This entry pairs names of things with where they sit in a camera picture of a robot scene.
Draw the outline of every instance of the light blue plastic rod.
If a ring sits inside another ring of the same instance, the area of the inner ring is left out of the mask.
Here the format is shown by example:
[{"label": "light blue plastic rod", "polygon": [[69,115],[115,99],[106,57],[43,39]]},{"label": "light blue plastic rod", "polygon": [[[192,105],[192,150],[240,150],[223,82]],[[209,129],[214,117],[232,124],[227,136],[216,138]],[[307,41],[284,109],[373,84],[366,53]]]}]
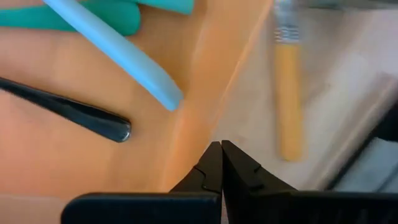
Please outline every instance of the light blue plastic rod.
[{"label": "light blue plastic rod", "polygon": [[166,71],[109,25],[75,0],[44,0],[78,32],[114,60],[168,110],[178,107],[183,95]]}]

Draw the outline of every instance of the yellow handle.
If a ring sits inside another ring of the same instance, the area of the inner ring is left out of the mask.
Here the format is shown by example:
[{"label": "yellow handle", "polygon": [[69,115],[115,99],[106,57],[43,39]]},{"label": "yellow handle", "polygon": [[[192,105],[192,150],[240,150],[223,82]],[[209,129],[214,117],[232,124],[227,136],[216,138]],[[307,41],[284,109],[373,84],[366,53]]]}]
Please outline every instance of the yellow handle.
[{"label": "yellow handle", "polygon": [[279,148],[287,161],[303,157],[303,124],[300,88],[300,47],[276,44],[275,81],[278,108]]}]

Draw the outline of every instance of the paintbrush handle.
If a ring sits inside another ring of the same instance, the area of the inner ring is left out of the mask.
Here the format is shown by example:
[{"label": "paintbrush handle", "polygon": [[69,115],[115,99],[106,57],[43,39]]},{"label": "paintbrush handle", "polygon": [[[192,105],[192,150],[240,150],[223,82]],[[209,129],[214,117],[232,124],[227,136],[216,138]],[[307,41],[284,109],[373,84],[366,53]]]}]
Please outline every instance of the paintbrush handle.
[{"label": "paintbrush handle", "polygon": [[0,89],[63,116],[97,134],[116,142],[127,140],[130,122],[116,114],[62,96],[0,78]]},{"label": "paintbrush handle", "polygon": [[297,161],[303,156],[299,58],[299,44],[276,43],[275,82],[279,149],[282,157],[287,161]]}]

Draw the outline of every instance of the plastic tool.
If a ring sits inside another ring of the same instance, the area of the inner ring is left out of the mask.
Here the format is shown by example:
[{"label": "plastic tool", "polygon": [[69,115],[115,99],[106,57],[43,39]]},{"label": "plastic tool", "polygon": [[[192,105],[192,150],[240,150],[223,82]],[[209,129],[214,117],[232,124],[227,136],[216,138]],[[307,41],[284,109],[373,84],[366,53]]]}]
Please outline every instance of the plastic tool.
[{"label": "plastic tool", "polygon": [[110,140],[123,142],[130,136],[131,124],[127,119],[94,106],[37,90],[1,77],[0,89],[53,111]]},{"label": "plastic tool", "polygon": [[75,0],[44,0],[56,13],[136,79],[168,110],[178,107],[181,90],[143,51]]},{"label": "plastic tool", "polygon": [[293,0],[275,0],[275,80],[282,158],[303,157],[303,121],[300,89],[300,41]]},{"label": "plastic tool", "polygon": [[168,11],[178,12],[189,15],[193,11],[194,0],[124,0],[132,1],[148,6],[165,9]]},{"label": "plastic tool", "polygon": [[[90,1],[81,2],[81,5],[101,18],[121,35],[132,35],[139,29],[141,15],[136,3],[126,1]],[[0,26],[76,31],[46,5],[0,9]]]}]

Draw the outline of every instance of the black handle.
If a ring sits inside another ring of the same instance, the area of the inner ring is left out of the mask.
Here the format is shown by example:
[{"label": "black handle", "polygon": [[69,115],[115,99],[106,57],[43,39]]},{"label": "black handle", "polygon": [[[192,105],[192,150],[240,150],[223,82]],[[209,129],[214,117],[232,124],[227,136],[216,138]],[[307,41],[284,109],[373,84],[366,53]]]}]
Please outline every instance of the black handle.
[{"label": "black handle", "polygon": [[130,136],[130,122],[114,113],[1,77],[0,88],[113,141],[124,142]]}]

